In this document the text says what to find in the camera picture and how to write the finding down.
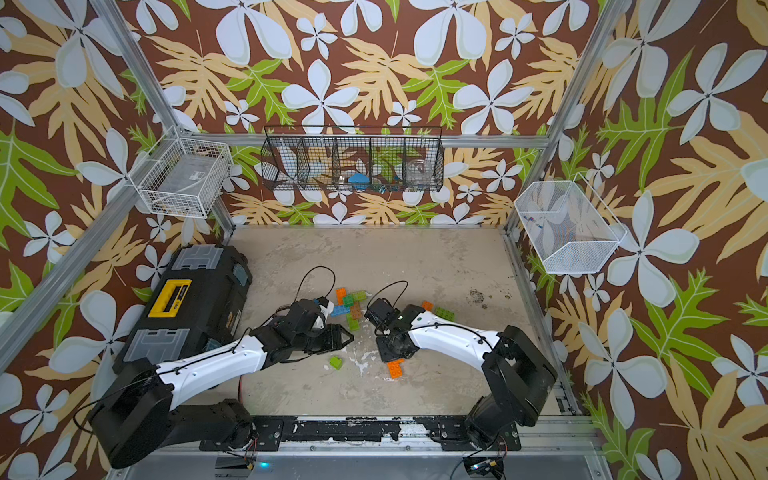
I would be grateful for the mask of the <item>orange brick front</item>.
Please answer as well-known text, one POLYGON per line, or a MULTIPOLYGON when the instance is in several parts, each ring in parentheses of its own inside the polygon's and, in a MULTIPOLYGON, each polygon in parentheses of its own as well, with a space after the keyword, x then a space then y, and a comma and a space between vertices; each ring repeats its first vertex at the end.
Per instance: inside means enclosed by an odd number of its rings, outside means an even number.
POLYGON ((342 305, 344 303, 344 298, 347 295, 346 289, 343 287, 337 288, 335 291, 335 294, 336 294, 337 304, 342 305))

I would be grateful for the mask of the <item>blue brick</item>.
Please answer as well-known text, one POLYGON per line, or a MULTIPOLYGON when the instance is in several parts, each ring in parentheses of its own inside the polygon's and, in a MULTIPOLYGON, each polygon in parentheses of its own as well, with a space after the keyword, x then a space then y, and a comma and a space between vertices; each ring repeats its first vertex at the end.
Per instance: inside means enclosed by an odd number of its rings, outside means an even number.
POLYGON ((350 313, 350 308, 344 305, 337 305, 331 312, 332 316, 343 316, 350 313))

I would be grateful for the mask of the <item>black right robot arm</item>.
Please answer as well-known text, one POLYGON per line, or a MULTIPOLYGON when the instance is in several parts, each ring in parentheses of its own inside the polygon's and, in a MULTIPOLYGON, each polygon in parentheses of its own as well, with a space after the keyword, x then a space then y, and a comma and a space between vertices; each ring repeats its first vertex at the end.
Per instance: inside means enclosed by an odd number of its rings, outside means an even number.
POLYGON ((490 393, 464 417, 466 441, 478 449, 510 444, 518 426, 536 425, 557 372, 520 328, 470 328, 417 305, 395 308, 379 298, 365 317, 374 325, 386 363, 412 358, 421 350, 442 353, 481 372, 490 393))

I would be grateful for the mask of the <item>tan brick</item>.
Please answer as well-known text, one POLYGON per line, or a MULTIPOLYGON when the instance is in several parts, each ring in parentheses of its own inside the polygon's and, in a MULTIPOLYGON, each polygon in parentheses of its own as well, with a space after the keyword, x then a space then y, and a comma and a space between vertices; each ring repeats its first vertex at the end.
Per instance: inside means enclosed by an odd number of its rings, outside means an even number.
POLYGON ((350 307, 350 314, 352 315, 352 318, 355 320, 361 320, 363 318, 363 312, 359 302, 355 302, 350 307))

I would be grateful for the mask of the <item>small lime brick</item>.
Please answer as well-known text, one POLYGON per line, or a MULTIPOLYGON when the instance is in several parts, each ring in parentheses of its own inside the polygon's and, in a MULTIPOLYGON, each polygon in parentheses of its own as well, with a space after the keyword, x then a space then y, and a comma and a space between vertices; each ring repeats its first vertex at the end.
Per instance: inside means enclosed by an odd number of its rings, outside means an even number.
POLYGON ((337 357, 337 356, 332 356, 332 357, 329 359, 329 365, 330 365, 330 366, 331 366, 333 369, 335 369, 335 370, 340 370, 340 369, 342 368, 342 366, 343 366, 343 361, 342 361, 342 359, 341 359, 341 358, 339 358, 339 357, 337 357))

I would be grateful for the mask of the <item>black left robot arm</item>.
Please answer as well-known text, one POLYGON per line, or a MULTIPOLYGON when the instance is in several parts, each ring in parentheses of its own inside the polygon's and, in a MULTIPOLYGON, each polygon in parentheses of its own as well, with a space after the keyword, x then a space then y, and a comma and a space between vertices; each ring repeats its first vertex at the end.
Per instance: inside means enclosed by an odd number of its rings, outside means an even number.
POLYGON ((326 299, 296 300, 222 347, 157 365, 145 358, 129 363, 86 416, 110 466, 126 468, 181 443, 246 446, 252 416, 241 402, 192 405, 190 399, 236 377, 290 363, 296 351, 309 358, 345 348, 354 336, 328 323, 332 309, 326 299))

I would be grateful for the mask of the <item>lime brick front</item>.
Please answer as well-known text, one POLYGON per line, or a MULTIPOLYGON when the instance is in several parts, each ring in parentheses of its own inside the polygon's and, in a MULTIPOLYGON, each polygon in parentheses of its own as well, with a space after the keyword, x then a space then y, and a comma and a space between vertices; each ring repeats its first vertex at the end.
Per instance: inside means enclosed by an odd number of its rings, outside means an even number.
POLYGON ((355 332, 360 329, 359 320, 356 319, 352 314, 347 314, 346 320, 347 320, 348 329, 351 332, 355 332))

